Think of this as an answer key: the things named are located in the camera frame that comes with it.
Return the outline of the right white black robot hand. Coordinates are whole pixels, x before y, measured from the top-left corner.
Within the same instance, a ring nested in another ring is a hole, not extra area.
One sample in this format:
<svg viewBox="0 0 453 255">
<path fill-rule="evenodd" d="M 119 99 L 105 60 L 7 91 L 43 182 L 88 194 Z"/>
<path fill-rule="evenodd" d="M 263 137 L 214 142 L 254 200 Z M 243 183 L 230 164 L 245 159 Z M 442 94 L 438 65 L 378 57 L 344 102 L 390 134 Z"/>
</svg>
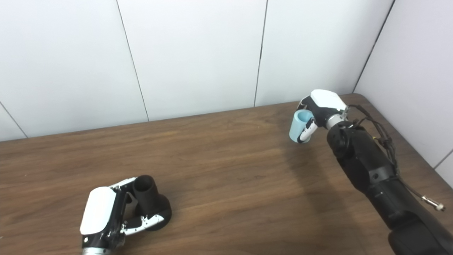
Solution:
<svg viewBox="0 0 453 255">
<path fill-rule="evenodd" d="M 318 128 L 329 130 L 346 121 L 349 108 L 338 94 L 315 89 L 304 97 L 293 114 L 289 137 L 296 143 L 307 143 Z"/>
</svg>

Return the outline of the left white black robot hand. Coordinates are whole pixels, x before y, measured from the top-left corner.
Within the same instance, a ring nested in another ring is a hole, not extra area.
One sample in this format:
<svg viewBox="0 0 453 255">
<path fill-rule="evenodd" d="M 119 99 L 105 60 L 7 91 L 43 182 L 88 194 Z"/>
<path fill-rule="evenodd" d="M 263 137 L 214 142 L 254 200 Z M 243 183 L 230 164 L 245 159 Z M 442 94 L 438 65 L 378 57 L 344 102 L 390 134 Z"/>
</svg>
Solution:
<svg viewBox="0 0 453 255">
<path fill-rule="evenodd" d="M 97 187 L 89 193 L 81 220 L 81 253 L 109 255 L 126 236 L 162 229 L 171 217 L 169 199 L 159 193 L 152 176 Z"/>
</svg>

